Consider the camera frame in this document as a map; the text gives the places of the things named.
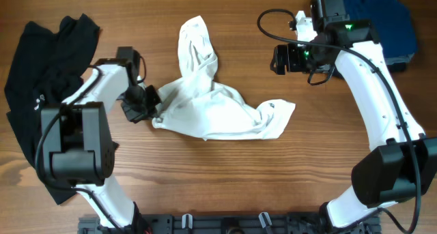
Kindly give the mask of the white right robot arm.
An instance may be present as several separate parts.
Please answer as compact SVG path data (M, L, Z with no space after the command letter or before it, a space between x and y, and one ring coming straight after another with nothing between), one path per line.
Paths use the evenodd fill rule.
M369 20L346 15L292 15L295 39L280 38L271 69L278 75L340 73L360 111L369 154L351 172L350 187L324 203L321 231L354 229L391 206L414 201L407 233L418 224L421 201L436 174L436 139L426 136L410 114L386 67L376 29Z

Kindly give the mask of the white printed t-shirt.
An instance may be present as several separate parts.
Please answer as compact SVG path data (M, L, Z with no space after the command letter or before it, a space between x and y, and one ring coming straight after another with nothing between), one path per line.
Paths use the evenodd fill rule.
M154 128L205 141L267 140L283 133L296 105L276 99L253 108L236 89L214 81L219 59L201 16L181 26L178 61L181 77L158 90Z

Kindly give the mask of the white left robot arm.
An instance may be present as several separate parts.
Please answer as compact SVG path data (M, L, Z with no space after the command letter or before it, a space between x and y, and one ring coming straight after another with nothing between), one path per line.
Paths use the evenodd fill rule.
M39 180L49 189L80 194L97 214L81 218L78 233L152 232L113 175L118 144L107 120L117 100L129 122L155 116L160 98L153 86L142 84L139 62L135 57L99 59L82 87L41 112L35 158Z

